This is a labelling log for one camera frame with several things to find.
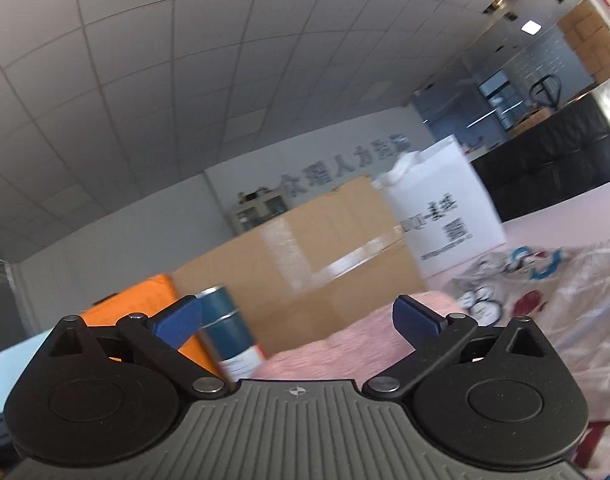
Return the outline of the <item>pink knitted sweater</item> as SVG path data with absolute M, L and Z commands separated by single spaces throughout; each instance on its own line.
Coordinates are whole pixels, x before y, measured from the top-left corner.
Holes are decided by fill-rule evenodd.
M 257 367 L 253 377 L 291 382 L 352 379 L 361 386 L 413 352 L 395 330 L 392 311 L 383 306 L 326 339 L 280 352 Z

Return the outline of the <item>orange cardboard box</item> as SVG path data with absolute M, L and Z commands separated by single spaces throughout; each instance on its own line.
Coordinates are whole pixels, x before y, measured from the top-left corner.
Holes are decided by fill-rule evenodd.
M 177 299 L 178 295 L 171 277 L 167 274 L 157 274 L 97 302 L 81 316 L 88 326 L 109 326 L 132 312 L 153 316 Z M 197 335 L 193 334 L 189 337 L 178 351 L 209 372 L 220 375 L 216 363 L 203 348 Z

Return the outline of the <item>dark teal thermos bottle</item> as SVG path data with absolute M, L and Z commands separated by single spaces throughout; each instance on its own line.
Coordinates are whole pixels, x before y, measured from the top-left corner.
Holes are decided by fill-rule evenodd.
M 225 286 L 195 296 L 201 310 L 199 334 L 230 382 L 253 376 L 265 356 Z

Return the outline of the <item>white tote bag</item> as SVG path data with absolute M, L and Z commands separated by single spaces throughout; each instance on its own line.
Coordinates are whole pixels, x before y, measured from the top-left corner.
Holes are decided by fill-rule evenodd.
M 399 155 L 372 185 L 401 227 L 424 278 L 506 243 L 491 196 L 454 136 Z

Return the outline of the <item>brown cardboard box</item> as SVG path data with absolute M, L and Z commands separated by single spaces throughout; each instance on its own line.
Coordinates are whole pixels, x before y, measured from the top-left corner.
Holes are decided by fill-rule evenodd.
M 325 339 L 427 288 L 367 177 L 229 240 L 171 279 L 180 295 L 225 286 L 266 356 Z

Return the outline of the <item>cartoon print bed sheet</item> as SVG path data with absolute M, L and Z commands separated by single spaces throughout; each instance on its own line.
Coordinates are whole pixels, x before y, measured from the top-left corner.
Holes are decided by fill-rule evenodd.
M 489 252 L 442 289 L 482 325 L 533 318 L 588 404 L 575 461 L 590 478 L 610 479 L 610 240 Z

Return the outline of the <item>black sofa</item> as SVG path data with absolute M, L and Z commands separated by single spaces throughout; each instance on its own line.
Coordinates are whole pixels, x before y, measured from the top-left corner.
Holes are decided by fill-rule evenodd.
M 587 93 L 472 166 L 500 220 L 533 214 L 610 182 L 610 122 Z

